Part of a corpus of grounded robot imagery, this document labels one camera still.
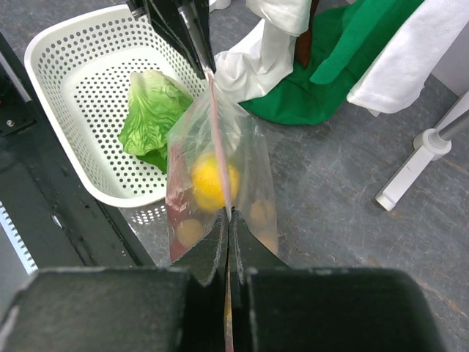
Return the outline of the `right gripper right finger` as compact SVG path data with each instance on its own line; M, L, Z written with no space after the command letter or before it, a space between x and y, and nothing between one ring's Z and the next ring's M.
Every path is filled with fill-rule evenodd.
M443 351L418 284L388 268L294 269L229 223L236 351Z

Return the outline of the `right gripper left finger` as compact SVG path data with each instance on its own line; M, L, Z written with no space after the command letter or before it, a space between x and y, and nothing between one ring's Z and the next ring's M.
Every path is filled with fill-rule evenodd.
M223 351L228 216L168 268L50 268L1 321L3 351Z

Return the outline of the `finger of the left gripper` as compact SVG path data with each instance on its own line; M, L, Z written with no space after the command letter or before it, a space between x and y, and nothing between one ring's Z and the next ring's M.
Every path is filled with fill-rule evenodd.
M205 72L197 70L191 55L184 1L130 0L126 4L135 19L145 16L153 30L187 60L196 75L205 78Z
M184 1L184 13L188 20L188 36L191 42L191 55L197 70L216 72L212 46L210 44L210 11L208 0Z

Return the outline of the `yellow lemon fruit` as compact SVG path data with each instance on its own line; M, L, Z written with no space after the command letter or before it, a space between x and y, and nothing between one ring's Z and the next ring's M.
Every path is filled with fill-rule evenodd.
M225 205L215 153L205 153L196 159L191 180L193 196L201 210L215 213Z

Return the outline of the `clear pink zip bag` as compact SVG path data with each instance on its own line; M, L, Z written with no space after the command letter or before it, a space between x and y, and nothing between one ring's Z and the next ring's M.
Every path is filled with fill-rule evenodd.
M254 237L277 256L276 201L265 135L256 120L220 90L214 73L206 70L205 78L206 90L195 99L172 128L168 141L169 150L176 142L182 143L190 177L192 166L200 155L215 153L218 162L225 205L215 213L207 213L198 207L193 196L193 217L202 226L199 241L210 231L218 211L226 211L229 230L232 211L238 210ZM233 339L230 268L227 231L224 296L226 347L223 351L236 351Z

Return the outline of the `red plastic lobster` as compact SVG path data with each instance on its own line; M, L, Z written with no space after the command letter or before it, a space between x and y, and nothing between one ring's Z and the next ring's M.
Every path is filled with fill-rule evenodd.
M174 262L199 241L202 226L193 217L192 182L181 142L170 147L168 167L166 210L169 253Z

